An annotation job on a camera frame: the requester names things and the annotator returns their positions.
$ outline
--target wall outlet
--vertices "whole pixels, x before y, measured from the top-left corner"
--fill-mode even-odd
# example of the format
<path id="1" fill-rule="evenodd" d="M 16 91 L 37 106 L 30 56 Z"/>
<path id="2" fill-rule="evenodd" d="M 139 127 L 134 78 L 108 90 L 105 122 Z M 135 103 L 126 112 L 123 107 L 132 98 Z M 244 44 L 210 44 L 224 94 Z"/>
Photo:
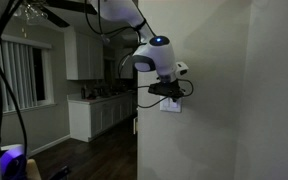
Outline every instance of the wall outlet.
<path id="1" fill-rule="evenodd" d="M 178 99 L 176 102 L 173 102 L 172 98 L 166 98 L 160 102 L 161 111 L 169 112 L 182 112 L 182 98 Z"/>

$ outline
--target wall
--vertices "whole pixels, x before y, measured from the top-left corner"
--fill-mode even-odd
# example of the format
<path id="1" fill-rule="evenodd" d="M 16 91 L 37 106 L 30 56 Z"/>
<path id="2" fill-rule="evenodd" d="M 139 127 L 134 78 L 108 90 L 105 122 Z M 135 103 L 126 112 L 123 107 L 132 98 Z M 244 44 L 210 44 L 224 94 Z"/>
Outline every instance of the wall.
<path id="1" fill-rule="evenodd" d="M 252 4 L 236 180 L 288 180 L 288 1 Z"/>
<path id="2" fill-rule="evenodd" d="M 23 118 L 28 134 L 30 150 L 37 150 L 53 141 L 69 135 L 68 106 L 66 95 L 79 93 L 83 84 L 92 86 L 92 81 L 67 81 L 65 65 L 64 34 L 41 26 L 26 26 L 25 22 L 13 18 L 6 27 L 4 34 L 23 37 L 22 27 L 28 39 L 49 43 L 54 100 L 56 105 L 47 108 L 23 112 Z M 17 116 L 7 115 L 2 129 L 3 144 L 23 143 L 22 133 Z"/>
<path id="3" fill-rule="evenodd" d="M 182 113 L 139 109 L 139 180 L 232 180 L 250 0 L 139 1 L 156 34 L 170 38 L 195 85 Z M 139 85 L 155 72 L 139 74 Z M 189 91 L 189 85 L 183 84 Z M 139 104 L 159 100 L 139 91 Z"/>

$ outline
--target window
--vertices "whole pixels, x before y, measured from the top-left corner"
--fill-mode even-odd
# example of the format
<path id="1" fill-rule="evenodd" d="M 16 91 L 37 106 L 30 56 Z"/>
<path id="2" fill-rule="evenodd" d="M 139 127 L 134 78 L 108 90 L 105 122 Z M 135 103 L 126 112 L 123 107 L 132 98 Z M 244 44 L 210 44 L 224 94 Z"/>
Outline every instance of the window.
<path id="1" fill-rule="evenodd" d="M 49 59 L 47 48 L 2 41 L 0 65 L 21 110 L 53 103 Z M 2 92 L 4 112 L 15 111 L 4 83 Z"/>

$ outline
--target ceiling fan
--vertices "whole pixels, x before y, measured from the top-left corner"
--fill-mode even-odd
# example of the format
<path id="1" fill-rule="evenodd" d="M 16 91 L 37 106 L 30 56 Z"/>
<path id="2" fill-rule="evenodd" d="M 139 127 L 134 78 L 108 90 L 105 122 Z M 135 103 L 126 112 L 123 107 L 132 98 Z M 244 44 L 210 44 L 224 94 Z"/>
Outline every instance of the ceiling fan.
<path id="1" fill-rule="evenodd" d="M 26 13 L 27 18 L 29 18 L 29 15 L 40 16 L 42 18 L 47 17 L 49 21 L 51 21 L 60 28 L 70 26 L 66 21 L 64 21 L 56 14 L 54 14 L 47 7 L 66 9 L 82 13 L 86 11 L 88 14 L 93 15 L 97 14 L 97 12 L 95 11 L 94 7 L 91 4 L 87 4 L 85 7 L 84 3 L 73 2 L 68 0 L 24 0 L 22 3 L 22 8 Z"/>

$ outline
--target upper cabinet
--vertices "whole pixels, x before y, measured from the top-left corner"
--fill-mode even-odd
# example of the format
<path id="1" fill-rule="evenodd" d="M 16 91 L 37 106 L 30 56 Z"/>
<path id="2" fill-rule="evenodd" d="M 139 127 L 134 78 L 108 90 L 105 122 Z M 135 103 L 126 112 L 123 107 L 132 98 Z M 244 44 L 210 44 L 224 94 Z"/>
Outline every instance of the upper cabinet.
<path id="1" fill-rule="evenodd" d="M 70 29 L 64 34 L 68 80 L 103 79 L 103 43 Z"/>
<path id="2" fill-rule="evenodd" d="M 132 48 L 116 50 L 116 78 L 119 78 L 118 69 L 121 72 L 121 79 L 133 79 L 133 62 L 130 58 L 122 58 L 133 51 Z"/>

